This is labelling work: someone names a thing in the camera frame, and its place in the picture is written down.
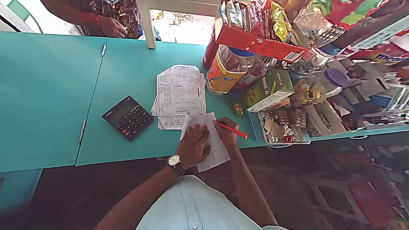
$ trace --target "watch strap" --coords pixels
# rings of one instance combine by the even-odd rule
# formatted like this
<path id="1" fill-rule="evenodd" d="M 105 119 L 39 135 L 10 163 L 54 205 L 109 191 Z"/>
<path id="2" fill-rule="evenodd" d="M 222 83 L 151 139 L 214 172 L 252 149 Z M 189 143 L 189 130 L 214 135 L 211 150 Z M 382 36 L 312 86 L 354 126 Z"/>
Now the watch strap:
<path id="1" fill-rule="evenodd" d="M 180 162 L 177 165 L 174 165 L 174 166 L 171 166 L 171 167 L 175 169 L 176 174 L 178 176 L 182 176 L 186 172 L 186 170 L 183 168 L 183 166 L 182 166 L 182 164 Z"/>

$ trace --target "calculator display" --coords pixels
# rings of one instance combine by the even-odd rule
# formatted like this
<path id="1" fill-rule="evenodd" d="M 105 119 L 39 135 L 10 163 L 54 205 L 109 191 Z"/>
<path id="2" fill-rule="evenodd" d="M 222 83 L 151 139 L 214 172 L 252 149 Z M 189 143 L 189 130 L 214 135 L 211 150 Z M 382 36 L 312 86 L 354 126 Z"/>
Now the calculator display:
<path id="1" fill-rule="evenodd" d="M 113 121 L 120 120 L 125 113 L 129 112 L 131 109 L 133 109 L 134 104 L 129 104 L 129 106 L 124 106 L 121 108 L 121 110 L 115 112 L 115 114 L 109 115 Z"/>

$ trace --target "cardboard box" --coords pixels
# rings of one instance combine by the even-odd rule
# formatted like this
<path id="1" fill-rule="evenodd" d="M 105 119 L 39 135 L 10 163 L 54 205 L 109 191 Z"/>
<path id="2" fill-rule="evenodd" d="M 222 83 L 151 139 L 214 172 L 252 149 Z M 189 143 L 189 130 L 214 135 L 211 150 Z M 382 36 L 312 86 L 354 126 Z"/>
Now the cardboard box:
<path id="1" fill-rule="evenodd" d="M 305 48 L 286 43 L 259 38 L 256 35 L 232 28 L 223 23 L 220 7 L 215 20 L 216 43 L 228 45 L 256 54 L 295 62 L 305 53 Z"/>
<path id="2" fill-rule="evenodd" d="M 258 112 L 279 103 L 293 93 L 295 92 L 288 72 L 272 69 L 248 89 L 247 111 Z"/>
<path id="3" fill-rule="evenodd" d="M 284 99 L 281 99 L 281 100 L 280 100 L 279 102 L 277 102 L 276 104 L 274 104 L 274 105 L 268 107 L 267 109 L 280 108 L 281 106 L 284 106 L 284 105 L 286 105 L 286 104 L 289 104 L 290 102 L 291 102 L 291 101 L 290 101 L 290 98 L 289 98 L 289 97 L 286 97 L 286 98 L 284 98 Z"/>

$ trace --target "pen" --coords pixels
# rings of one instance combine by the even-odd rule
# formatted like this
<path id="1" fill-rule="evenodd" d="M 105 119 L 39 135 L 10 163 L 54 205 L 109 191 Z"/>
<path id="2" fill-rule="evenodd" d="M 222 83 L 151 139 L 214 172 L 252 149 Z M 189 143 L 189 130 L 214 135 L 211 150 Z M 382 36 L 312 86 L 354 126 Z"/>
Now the pen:
<path id="1" fill-rule="evenodd" d="M 247 113 L 247 117 L 248 117 L 248 118 L 249 118 L 249 120 L 250 120 L 250 123 L 252 124 L 253 133 L 254 133 L 254 137 L 255 137 L 256 141 L 258 142 L 258 139 L 257 139 L 257 134 L 256 134 L 256 129 L 254 128 L 254 123 L 253 123 L 252 116 L 251 116 L 251 114 L 250 114 L 250 112 L 249 112 L 249 111 L 247 111 L 246 113 Z"/>
<path id="2" fill-rule="evenodd" d="M 236 130 L 236 129 L 232 129 L 232 128 L 228 127 L 227 125 L 222 124 L 222 123 L 220 123 L 220 122 L 219 122 L 219 124 L 220 124 L 223 128 L 225 128 L 225 129 L 227 129 L 227 130 L 230 130 L 231 132 L 233 132 L 233 133 L 235 133 L 235 134 L 237 134 L 237 135 L 239 135 L 239 136 L 241 136 L 241 137 L 247 139 L 247 134 L 243 133 L 242 131 L 239 131 L 239 130 Z"/>

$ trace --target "man's left hand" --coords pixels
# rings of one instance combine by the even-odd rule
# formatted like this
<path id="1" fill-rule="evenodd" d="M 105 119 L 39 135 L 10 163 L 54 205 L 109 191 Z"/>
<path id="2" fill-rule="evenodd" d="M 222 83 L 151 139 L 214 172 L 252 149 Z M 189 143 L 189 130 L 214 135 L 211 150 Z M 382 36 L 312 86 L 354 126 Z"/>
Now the man's left hand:
<path id="1" fill-rule="evenodd" d="M 209 130 L 204 125 L 200 127 L 196 124 L 194 127 L 188 127 L 176 149 L 176 154 L 180 156 L 180 161 L 185 169 L 204 161 L 210 153 L 210 145 L 205 146 Z"/>

